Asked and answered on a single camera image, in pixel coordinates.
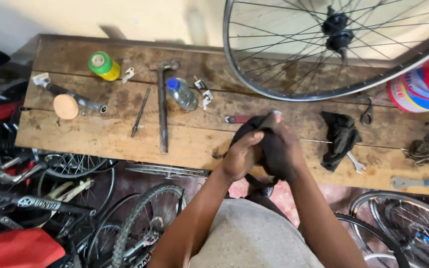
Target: hammer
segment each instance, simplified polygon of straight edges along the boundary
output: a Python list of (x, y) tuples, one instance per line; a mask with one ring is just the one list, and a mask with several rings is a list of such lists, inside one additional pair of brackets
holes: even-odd
[(180, 69), (179, 61), (163, 62), (151, 66), (150, 70), (156, 70), (158, 78), (158, 112), (160, 121), (160, 153), (168, 153), (168, 125), (166, 120), (166, 91), (165, 91), (165, 71)]

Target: black rag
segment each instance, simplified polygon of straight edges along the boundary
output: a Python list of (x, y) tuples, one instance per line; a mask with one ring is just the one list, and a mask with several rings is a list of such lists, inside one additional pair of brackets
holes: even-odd
[(328, 145), (328, 152), (322, 158), (321, 166), (334, 172), (355, 143), (362, 142), (362, 137), (355, 128), (355, 121), (351, 116), (324, 111), (320, 112), (320, 116), (328, 127), (327, 140), (332, 142)]
[(289, 174), (289, 164), (285, 157), (284, 143), (277, 134), (274, 133), (275, 114), (269, 113), (264, 116), (253, 116), (244, 123), (233, 137), (229, 147), (235, 144), (239, 139), (251, 131), (261, 130), (264, 132), (264, 138), (259, 142), (262, 149), (261, 160), (257, 163), (262, 166), (267, 174), (274, 176), (273, 182), (262, 183), (253, 175), (245, 176), (247, 182), (256, 189), (274, 186), (280, 180), (285, 180)]

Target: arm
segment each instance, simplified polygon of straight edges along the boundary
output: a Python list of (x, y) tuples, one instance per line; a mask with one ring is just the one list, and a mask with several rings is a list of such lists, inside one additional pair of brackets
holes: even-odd
[(185, 268), (205, 244), (211, 224), (234, 181), (242, 179), (254, 165), (253, 146), (262, 132), (248, 133), (229, 149), (205, 184), (167, 228), (153, 251), (148, 268)]
[(286, 145), (286, 156), (292, 164), (286, 178), (294, 197), (307, 245), (326, 268), (368, 267), (347, 230), (342, 227), (310, 173), (300, 140), (282, 119), (277, 118), (276, 132)]

